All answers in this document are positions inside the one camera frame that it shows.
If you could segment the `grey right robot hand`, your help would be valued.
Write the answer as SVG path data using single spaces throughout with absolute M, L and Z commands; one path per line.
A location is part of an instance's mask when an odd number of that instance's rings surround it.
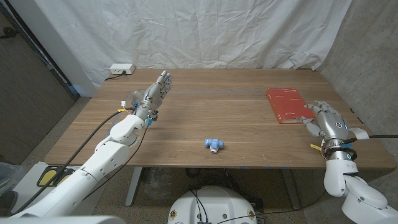
M 317 124 L 313 124 L 306 117 L 301 116 L 300 120 L 307 131 L 315 138 L 322 137 L 325 141 L 348 139 L 349 132 L 346 123 L 340 113 L 325 101 L 315 101 L 315 104 L 307 104 L 304 108 L 313 111 Z

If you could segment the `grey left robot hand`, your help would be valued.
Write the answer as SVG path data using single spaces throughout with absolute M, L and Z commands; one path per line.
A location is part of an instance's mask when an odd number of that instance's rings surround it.
M 157 117 L 157 109 L 161 106 L 163 99 L 172 89 L 172 76 L 164 70 L 158 79 L 145 90 L 142 100 L 139 102 L 134 115 L 145 120 L 148 117 L 155 119 Z

